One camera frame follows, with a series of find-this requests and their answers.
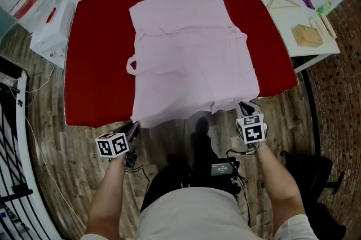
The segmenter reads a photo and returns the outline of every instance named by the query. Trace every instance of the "cardboard box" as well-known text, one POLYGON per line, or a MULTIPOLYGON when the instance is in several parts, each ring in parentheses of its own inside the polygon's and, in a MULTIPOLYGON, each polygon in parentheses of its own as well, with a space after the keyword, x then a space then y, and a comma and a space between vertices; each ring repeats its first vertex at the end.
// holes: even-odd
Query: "cardboard box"
POLYGON ((298 24, 292 29, 292 33, 299 46, 317 48, 323 44, 320 33, 311 26, 298 24))

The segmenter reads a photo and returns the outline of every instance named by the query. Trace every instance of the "electronic device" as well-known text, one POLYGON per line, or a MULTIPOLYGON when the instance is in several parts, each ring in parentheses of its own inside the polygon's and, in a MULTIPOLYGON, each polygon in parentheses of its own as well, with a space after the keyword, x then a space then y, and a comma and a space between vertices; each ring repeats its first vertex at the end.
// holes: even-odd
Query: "electronic device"
POLYGON ((238 175, 239 164, 239 161, 236 161, 234 157, 217 159, 212 163, 210 175, 212 177, 234 178, 238 175))

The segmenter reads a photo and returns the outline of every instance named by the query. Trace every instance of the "black chair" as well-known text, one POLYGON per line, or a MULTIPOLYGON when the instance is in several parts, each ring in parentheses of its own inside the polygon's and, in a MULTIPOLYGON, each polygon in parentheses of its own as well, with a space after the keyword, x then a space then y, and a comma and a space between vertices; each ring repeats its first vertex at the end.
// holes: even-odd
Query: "black chair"
POLYGON ((295 157, 282 151, 286 168, 296 180, 300 189, 306 215, 310 225, 320 240, 341 240, 346 234, 346 227, 338 225, 325 205, 317 203, 324 188, 333 188, 335 195, 341 186, 345 173, 342 171, 336 182, 328 182, 332 161, 326 157, 309 155, 295 157))

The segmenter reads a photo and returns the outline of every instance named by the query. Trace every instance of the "shirt sleeve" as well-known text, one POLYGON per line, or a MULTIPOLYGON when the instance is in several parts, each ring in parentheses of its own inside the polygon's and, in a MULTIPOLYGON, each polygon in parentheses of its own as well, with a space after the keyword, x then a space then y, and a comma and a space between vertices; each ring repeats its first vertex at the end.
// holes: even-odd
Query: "shirt sleeve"
POLYGON ((274 240, 318 240, 306 215, 296 215, 278 228, 274 240))
POLYGON ((107 240, 103 236, 97 234, 85 234, 80 240, 107 240))

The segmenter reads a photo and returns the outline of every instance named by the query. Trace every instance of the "forearm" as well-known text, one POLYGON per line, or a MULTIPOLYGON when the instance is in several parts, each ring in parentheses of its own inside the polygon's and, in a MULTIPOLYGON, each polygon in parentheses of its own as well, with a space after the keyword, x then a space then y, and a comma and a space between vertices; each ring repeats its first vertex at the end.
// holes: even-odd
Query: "forearm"
POLYGON ((119 239, 124 174, 124 161, 114 159, 91 202, 86 234, 119 239))
POLYGON ((266 143, 257 150, 261 171, 273 211, 274 233, 293 216, 305 214, 302 198, 294 178, 276 159, 266 143))
POLYGON ((301 197, 296 181, 287 169, 273 155, 266 143, 257 150, 267 194, 271 202, 280 202, 301 197))

